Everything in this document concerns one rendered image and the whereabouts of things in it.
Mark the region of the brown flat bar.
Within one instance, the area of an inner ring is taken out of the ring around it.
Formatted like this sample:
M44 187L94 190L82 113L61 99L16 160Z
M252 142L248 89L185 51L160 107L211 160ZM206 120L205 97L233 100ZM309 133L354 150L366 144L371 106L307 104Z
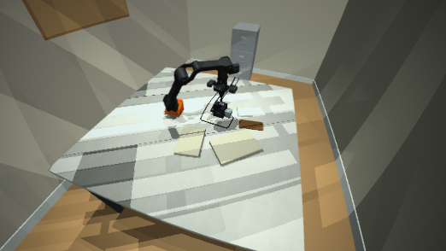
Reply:
M239 121L240 128L252 129L263 131L263 122L252 121L252 120L240 120Z

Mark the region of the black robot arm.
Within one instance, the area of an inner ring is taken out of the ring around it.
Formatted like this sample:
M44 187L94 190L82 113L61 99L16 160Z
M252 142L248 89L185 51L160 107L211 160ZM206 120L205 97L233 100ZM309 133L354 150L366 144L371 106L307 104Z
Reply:
M188 67L192 67L194 70L190 77L185 70ZM193 81L198 73L210 70L217 70L219 78L226 78L227 73L229 73L229 75L239 73L240 65L239 63L232 64L229 56L223 56L216 61L193 61L192 63L182 64L175 70L173 76L174 82L172 84L172 87L168 94L164 96L163 104L165 105L166 110L173 110L174 112L177 112L179 108L177 96L182 86L187 85L191 81ZM225 89L226 82L224 81L220 82L218 80L217 83L214 84L214 91L217 91L218 93L221 93L222 91L224 92Z

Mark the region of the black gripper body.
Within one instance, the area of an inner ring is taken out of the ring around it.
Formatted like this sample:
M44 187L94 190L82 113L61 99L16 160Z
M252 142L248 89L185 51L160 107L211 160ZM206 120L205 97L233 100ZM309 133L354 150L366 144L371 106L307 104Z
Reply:
M220 82L223 82L223 81L226 82L226 89L225 90L229 89L228 90L229 92L235 93L237 91L237 89L238 89L238 86L237 85L233 85L233 84L231 84L231 86L227 85L227 79L228 79L228 76L226 78L219 78L219 77L217 78L217 80L219 80ZM207 83L207 87L212 87L212 85L214 85L215 83L216 83L216 81L211 79Z

